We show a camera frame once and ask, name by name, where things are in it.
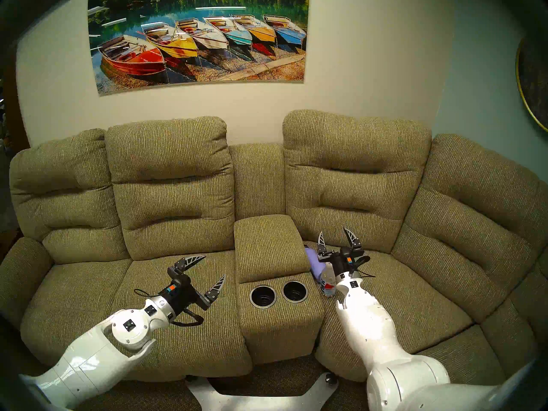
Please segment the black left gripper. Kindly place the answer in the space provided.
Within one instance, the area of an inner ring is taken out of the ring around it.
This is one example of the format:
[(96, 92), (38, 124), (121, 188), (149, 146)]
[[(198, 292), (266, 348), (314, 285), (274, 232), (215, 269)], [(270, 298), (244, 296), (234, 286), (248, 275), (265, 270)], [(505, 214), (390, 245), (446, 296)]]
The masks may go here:
[(185, 313), (191, 318), (202, 318), (202, 316), (189, 310), (192, 304), (198, 305), (203, 311), (207, 311), (212, 303), (219, 297), (222, 287), (225, 283), (225, 276), (216, 282), (216, 284), (201, 294), (191, 284), (191, 279), (185, 272), (204, 260), (205, 255), (194, 255), (179, 259), (171, 267), (168, 267), (167, 273), (171, 278), (171, 283), (161, 291), (161, 297), (169, 305), (170, 310), (165, 311), (167, 318), (176, 318), (181, 313)]

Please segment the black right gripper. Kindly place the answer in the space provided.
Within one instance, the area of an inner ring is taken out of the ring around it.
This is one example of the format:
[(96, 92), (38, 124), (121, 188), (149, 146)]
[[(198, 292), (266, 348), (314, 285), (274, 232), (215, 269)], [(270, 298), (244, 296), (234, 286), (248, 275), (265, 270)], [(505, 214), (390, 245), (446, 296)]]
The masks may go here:
[(352, 278), (353, 273), (356, 271), (366, 277), (370, 277), (371, 275), (359, 270), (361, 265), (371, 259), (370, 256), (361, 254), (364, 252), (361, 242), (352, 231), (344, 227), (344, 234), (350, 248), (341, 248), (339, 251), (328, 251), (323, 231), (320, 232), (317, 240), (318, 261), (330, 263), (335, 278)]

